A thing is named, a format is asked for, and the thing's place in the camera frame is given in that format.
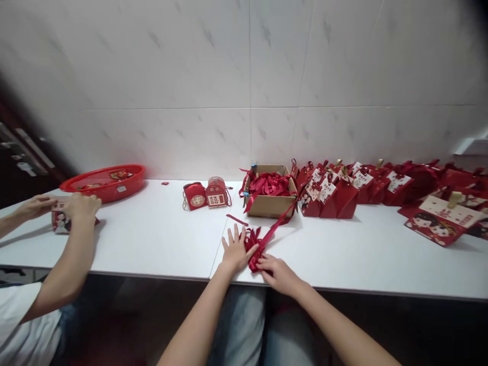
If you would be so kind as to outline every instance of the white t-shirt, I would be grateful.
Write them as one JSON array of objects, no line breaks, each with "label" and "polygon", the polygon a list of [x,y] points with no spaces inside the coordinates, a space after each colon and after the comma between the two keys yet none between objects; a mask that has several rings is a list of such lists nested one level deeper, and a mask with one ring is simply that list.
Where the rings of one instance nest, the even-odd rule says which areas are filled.
[{"label": "white t-shirt", "polygon": [[22,325],[41,283],[0,288],[0,365],[49,365],[56,352],[61,330],[59,310]]}]

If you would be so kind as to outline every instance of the hand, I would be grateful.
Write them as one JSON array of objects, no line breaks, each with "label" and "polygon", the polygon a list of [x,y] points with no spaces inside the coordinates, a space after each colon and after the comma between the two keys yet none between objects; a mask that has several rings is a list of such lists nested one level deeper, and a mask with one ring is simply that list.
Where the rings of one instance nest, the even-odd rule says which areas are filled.
[{"label": "hand", "polygon": [[77,218],[95,219],[95,214],[101,205],[102,200],[95,195],[88,197],[75,192],[63,211],[72,221]]},{"label": "hand", "polygon": [[245,226],[242,227],[242,233],[240,236],[239,236],[239,230],[237,228],[237,224],[234,224],[234,237],[232,237],[232,231],[230,229],[228,229],[228,234],[229,234],[229,245],[227,245],[225,238],[222,237],[222,246],[224,247],[224,258],[222,259],[221,265],[230,268],[232,273],[236,273],[237,271],[243,269],[247,264],[247,262],[249,262],[249,259],[259,248],[259,244],[254,245],[246,253],[246,249],[244,248],[244,239],[246,237]]},{"label": "hand", "polygon": [[23,220],[36,219],[51,211],[51,207],[56,204],[57,200],[53,196],[38,195],[23,203],[13,213]]},{"label": "hand", "polygon": [[301,286],[305,284],[283,259],[277,259],[271,254],[263,253],[256,266],[262,269],[264,280],[276,291],[284,295],[295,297]]}]

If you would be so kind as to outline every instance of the white table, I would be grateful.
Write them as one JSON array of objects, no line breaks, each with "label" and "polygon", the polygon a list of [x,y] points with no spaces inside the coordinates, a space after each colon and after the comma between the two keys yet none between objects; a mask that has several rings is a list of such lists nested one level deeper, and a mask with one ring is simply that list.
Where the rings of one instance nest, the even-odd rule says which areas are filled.
[{"label": "white table", "polygon": [[[242,213],[237,195],[241,182],[227,182],[236,188],[230,191],[231,209],[192,212],[181,208],[182,188],[190,181],[161,182],[148,180],[138,194],[100,209],[93,272],[207,280],[222,260],[222,235],[234,225],[227,213],[253,228],[275,222]],[[0,210],[0,217],[17,206]],[[352,220],[296,213],[278,228],[268,252],[316,288],[488,299],[488,241],[463,235],[452,247],[442,248],[404,227],[406,218],[396,210],[360,205]],[[66,240],[53,234],[49,215],[32,220],[0,240],[0,265],[52,268]],[[249,268],[235,281],[263,285],[261,275]]]},{"label": "white table", "polygon": [[[92,271],[127,276],[208,279],[229,207],[184,211],[183,186],[192,181],[147,180],[134,196],[97,213]],[[227,182],[239,187],[241,182]],[[232,196],[238,189],[229,191]],[[55,190],[54,195],[66,195]],[[19,204],[0,210],[0,217]],[[29,221],[0,240],[0,265],[52,268],[68,237],[52,232],[51,216]]]},{"label": "white table", "polygon": [[[488,241],[463,235],[443,248],[403,226],[407,219],[397,210],[359,205],[352,220],[304,218],[296,212],[287,225],[276,230],[267,252],[285,260],[316,288],[488,299]],[[242,201],[237,201],[231,215],[251,228],[269,228],[276,222],[248,218],[242,212]],[[234,223],[229,219],[225,230]],[[219,246],[212,275],[222,255]],[[262,276],[249,268],[235,281],[263,284]]]}]

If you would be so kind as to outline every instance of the white tiled wall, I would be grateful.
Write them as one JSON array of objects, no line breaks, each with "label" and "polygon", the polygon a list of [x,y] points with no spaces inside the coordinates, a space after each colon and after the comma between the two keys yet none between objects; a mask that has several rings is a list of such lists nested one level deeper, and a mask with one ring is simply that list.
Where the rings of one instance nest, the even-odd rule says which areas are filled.
[{"label": "white tiled wall", "polygon": [[446,161],[488,128],[472,14],[464,0],[3,0],[0,73],[80,172]]}]

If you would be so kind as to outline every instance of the door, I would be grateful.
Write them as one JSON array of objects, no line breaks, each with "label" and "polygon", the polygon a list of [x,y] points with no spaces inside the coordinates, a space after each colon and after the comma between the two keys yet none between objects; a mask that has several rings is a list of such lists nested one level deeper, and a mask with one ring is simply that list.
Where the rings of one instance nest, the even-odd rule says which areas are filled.
[{"label": "door", "polygon": [[0,209],[52,191],[67,179],[0,93]]}]

